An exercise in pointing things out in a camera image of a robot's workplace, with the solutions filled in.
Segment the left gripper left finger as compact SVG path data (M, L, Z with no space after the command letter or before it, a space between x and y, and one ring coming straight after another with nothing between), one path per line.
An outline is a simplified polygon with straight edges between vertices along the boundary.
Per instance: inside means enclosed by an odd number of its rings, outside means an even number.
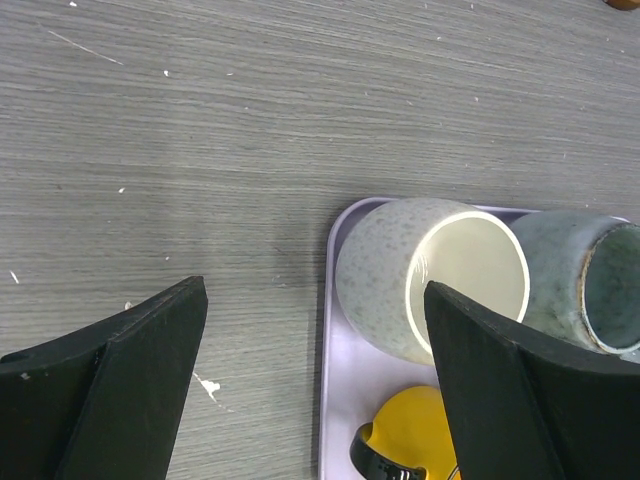
M207 318L188 277L1 359L4 479L163 479Z

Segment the light cork coaster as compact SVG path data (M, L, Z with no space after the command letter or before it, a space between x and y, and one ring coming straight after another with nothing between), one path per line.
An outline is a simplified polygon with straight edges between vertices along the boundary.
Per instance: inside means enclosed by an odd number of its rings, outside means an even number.
M640 6L640 0L605 0L605 3L621 11L632 11Z

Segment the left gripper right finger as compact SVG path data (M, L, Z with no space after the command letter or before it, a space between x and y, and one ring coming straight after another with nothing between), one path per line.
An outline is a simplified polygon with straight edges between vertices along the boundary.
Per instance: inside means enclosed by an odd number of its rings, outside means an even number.
M424 293L464 479L636 479L639 367L503 317L447 285Z

